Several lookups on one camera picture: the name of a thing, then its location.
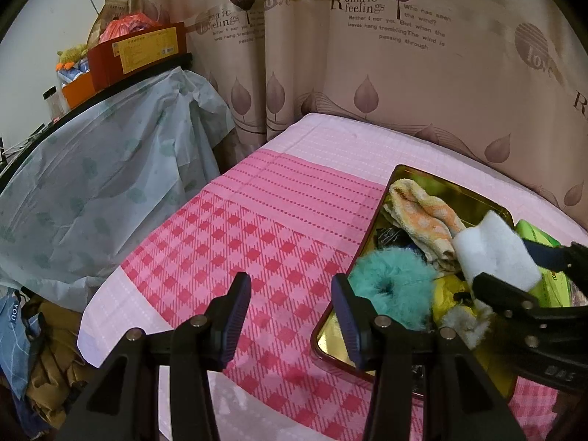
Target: orange box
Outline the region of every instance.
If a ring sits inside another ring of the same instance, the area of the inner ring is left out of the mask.
[[[163,25],[100,43],[87,53],[97,91],[179,54],[186,53],[183,23]]]
[[[96,94],[92,83],[92,75],[90,72],[83,73],[83,75],[78,76],[70,84],[61,88],[61,92],[64,94],[69,108],[73,109]]]

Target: white fuzzy fabric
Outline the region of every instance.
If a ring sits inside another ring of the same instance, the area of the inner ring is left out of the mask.
[[[453,247],[470,287],[482,272],[524,291],[532,289],[541,279],[521,238],[492,211],[476,227],[457,234]]]
[[[478,312],[478,318],[474,317],[471,312],[465,310],[463,306],[457,305],[448,310],[441,318],[441,326],[453,328],[462,338],[466,346],[473,350],[484,338],[487,329],[490,327],[489,314],[492,313]]]

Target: white wall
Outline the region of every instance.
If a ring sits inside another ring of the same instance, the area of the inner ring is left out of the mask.
[[[93,0],[98,11],[104,0]],[[43,123],[43,93],[59,87],[57,51],[85,43],[96,19],[90,0],[29,0],[0,43],[0,137],[16,144]]]

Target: yellow plush toy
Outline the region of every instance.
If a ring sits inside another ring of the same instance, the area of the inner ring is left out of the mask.
[[[87,55],[87,45],[79,44],[65,51],[57,51],[57,55],[60,57],[60,62],[55,66],[55,71],[72,69],[75,63]]]

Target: yellow label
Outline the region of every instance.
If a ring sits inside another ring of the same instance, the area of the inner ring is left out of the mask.
[[[118,42],[117,49],[121,56],[122,72],[130,73],[173,54],[178,54],[178,35],[176,28],[166,28],[144,35],[134,36]]]

